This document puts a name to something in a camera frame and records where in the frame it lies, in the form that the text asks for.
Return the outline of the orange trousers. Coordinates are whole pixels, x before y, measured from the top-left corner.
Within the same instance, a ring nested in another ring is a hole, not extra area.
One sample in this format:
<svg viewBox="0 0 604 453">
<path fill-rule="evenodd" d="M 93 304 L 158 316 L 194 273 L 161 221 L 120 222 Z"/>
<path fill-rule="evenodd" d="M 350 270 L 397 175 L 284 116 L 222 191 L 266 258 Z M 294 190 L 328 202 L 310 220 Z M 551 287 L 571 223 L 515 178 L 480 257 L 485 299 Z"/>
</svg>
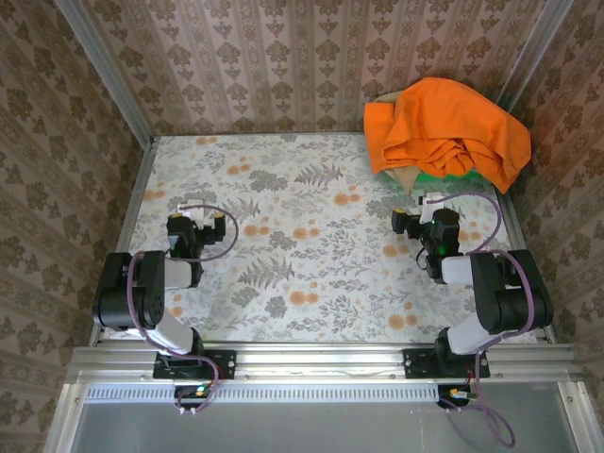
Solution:
<svg viewBox="0 0 604 453">
<path fill-rule="evenodd" d="M 395 102 L 368 102 L 363 131 L 375 174 L 413 167 L 437 178 L 478 172 L 506 192 L 531 160 L 529 130 L 452 79 L 426 77 Z"/>
</svg>

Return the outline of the beige trousers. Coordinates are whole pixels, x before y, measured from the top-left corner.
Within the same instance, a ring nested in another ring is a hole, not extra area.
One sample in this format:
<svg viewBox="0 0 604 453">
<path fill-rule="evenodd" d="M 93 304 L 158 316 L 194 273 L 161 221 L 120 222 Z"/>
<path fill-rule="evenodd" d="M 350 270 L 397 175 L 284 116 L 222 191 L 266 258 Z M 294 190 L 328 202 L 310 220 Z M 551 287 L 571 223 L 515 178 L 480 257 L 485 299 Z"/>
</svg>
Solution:
<svg viewBox="0 0 604 453">
<path fill-rule="evenodd" d="M 385 93 L 378 96 L 375 102 L 395 104 L 400 94 L 401 91 Z M 416 179 L 421 174 L 421 170 L 416 166 L 407 166 L 386 169 L 384 173 L 397 181 L 403 187 L 406 194 L 410 194 Z"/>
</svg>

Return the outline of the green plastic basket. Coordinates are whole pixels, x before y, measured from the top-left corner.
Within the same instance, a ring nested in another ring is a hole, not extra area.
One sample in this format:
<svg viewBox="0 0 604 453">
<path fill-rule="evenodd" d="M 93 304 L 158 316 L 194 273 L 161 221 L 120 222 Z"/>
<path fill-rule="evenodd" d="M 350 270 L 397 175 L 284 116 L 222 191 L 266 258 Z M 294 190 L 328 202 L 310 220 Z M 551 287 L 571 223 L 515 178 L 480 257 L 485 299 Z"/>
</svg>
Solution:
<svg viewBox="0 0 604 453">
<path fill-rule="evenodd" d="M 416 179 L 416 182 L 425 182 L 432 180 L 454 180 L 454 179 L 470 179 L 470 178 L 480 178 L 480 174 L 476 172 L 474 169 L 471 169 L 468 173 L 464 175 L 451 175 L 447 174 L 445 176 L 434 176 L 429 173 L 426 173 L 421 170 L 421 174 Z"/>
</svg>

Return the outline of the floral patterned table covering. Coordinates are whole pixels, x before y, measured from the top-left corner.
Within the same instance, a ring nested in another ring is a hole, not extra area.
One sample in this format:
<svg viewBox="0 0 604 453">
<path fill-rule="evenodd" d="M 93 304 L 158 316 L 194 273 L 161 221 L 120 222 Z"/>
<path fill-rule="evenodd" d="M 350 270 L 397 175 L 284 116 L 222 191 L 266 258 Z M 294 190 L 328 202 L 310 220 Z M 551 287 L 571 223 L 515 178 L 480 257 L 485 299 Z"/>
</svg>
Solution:
<svg viewBox="0 0 604 453">
<path fill-rule="evenodd" d="M 405 193 L 371 171 L 360 133 L 162 137 L 154 151 L 131 251 L 166 249 L 182 201 L 232 214 L 198 287 L 166 294 L 207 341 L 429 343 L 463 321 L 472 290 L 433 282 L 420 243 L 391 228 L 392 212 L 418 212 L 424 193 L 460 215 L 462 251 L 510 247 L 488 181 Z"/>
</svg>

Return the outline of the black connector box with LED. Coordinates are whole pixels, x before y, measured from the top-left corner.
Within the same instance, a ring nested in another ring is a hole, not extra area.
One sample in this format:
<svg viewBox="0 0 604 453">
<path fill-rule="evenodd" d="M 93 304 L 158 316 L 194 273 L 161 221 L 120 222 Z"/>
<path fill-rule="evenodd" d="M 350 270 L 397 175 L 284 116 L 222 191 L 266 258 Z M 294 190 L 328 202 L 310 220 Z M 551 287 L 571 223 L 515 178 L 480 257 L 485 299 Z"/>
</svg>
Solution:
<svg viewBox="0 0 604 453">
<path fill-rule="evenodd" d="M 176 386 L 174 404 L 181 414 L 197 414 L 209 404 L 212 393 L 211 384 Z"/>
<path fill-rule="evenodd" d="M 437 405 L 445 410 L 463 408 L 478 399 L 469 384 L 464 385 L 439 385 Z"/>
</svg>

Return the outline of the grey metal panel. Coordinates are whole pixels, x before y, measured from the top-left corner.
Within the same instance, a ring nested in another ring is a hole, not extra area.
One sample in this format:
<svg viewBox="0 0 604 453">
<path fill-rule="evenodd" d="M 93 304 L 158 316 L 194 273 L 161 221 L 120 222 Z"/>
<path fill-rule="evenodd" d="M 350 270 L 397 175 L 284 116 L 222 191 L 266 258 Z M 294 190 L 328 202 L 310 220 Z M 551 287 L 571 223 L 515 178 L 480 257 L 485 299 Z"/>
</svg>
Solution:
<svg viewBox="0 0 604 453">
<path fill-rule="evenodd" d="M 480 410 L 431 403 L 211 403 L 197 415 L 174 404 L 85 401 L 66 388 L 43 453 L 604 453 L 580 382 L 485 384 L 512 448 Z"/>
</svg>

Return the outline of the aluminium table side rail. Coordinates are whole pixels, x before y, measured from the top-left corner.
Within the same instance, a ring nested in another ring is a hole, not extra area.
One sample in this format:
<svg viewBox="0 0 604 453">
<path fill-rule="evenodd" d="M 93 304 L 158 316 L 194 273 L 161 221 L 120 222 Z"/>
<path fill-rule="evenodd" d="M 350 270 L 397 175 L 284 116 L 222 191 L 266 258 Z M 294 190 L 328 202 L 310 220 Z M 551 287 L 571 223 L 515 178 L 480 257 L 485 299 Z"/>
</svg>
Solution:
<svg viewBox="0 0 604 453">
<path fill-rule="evenodd" d="M 148 179 L 151 175 L 153 164 L 156 158 L 160 138 L 152 137 L 150 144 L 144 149 L 141 164 L 136 175 L 132 192 L 126 208 L 122 228 L 113 252 L 128 252 L 132 240 L 132 235 L 136 226 L 136 221 L 143 202 Z"/>
<path fill-rule="evenodd" d="M 509 238 L 512 249 L 526 249 L 527 245 L 525 242 L 525 238 L 518 222 L 518 218 L 514 210 L 510 194 L 501 193 L 497 189 L 495 189 L 495 194 L 502 212 L 503 223 L 505 225 L 507 236 Z M 542 328 L 542 331 L 542 337 L 544 341 L 549 344 L 556 344 L 558 342 L 555 331 L 551 325 Z"/>
</svg>

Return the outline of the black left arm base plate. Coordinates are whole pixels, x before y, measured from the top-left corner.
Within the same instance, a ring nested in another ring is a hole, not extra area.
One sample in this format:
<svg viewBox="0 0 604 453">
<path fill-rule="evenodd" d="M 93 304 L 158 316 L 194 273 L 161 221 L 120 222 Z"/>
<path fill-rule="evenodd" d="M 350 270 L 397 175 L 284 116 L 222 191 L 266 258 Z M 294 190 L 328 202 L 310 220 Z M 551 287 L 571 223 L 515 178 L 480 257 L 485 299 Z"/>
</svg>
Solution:
<svg viewBox="0 0 604 453">
<path fill-rule="evenodd" d="M 206 357 L 213 361 L 220 379 L 234 379 L 237 354 L 234 350 L 209 349 Z M 211 380 L 213 369 L 203 361 L 157 354 L 153 368 L 154 379 Z"/>
</svg>

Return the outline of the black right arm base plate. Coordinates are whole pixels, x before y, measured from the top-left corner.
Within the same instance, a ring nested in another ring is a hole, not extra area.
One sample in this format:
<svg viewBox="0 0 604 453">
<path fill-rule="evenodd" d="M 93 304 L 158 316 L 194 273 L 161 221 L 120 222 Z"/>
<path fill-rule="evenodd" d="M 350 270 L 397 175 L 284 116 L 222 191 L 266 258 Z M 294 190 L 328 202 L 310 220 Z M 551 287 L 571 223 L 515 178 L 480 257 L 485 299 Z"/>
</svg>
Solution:
<svg viewBox="0 0 604 453">
<path fill-rule="evenodd" d="M 456 355 L 435 348 L 403 350 L 406 378 L 468 379 L 476 375 L 476 355 Z"/>
</svg>

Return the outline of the aluminium mounting rail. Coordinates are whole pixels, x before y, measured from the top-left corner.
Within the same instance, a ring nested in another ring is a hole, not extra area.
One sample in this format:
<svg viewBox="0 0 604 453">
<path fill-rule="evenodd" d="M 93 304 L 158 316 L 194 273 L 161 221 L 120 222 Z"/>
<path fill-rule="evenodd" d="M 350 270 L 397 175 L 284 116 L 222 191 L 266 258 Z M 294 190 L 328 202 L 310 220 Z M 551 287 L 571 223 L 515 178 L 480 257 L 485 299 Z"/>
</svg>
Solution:
<svg viewBox="0 0 604 453">
<path fill-rule="evenodd" d="M 398 383 L 415 344 L 206 344 L 235 352 L 236 383 Z M 69 384 L 154 382 L 156 352 L 142 341 L 106 340 L 75 349 Z M 581 369 L 568 344 L 499 344 L 487 352 L 489 383 L 573 382 Z"/>
</svg>

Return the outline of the aluminium frame post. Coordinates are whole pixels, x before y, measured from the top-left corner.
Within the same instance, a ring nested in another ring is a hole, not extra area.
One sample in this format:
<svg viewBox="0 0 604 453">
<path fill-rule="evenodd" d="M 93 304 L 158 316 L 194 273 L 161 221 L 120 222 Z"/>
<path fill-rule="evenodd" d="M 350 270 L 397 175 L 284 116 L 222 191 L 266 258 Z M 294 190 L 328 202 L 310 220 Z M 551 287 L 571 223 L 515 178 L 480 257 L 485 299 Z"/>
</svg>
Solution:
<svg viewBox="0 0 604 453">
<path fill-rule="evenodd" d="M 496 103 L 508 113 L 517 104 L 574 0 L 546 0 Z"/>
<path fill-rule="evenodd" d="M 134 92 L 119 71 L 99 27 L 86 10 L 83 0 L 55 0 L 61 13 L 73 30 L 92 66 L 108 89 L 109 95 L 124 116 L 131 132 L 143 150 L 153 141 L 154 134 L 143 117 Z"/>
</svg>

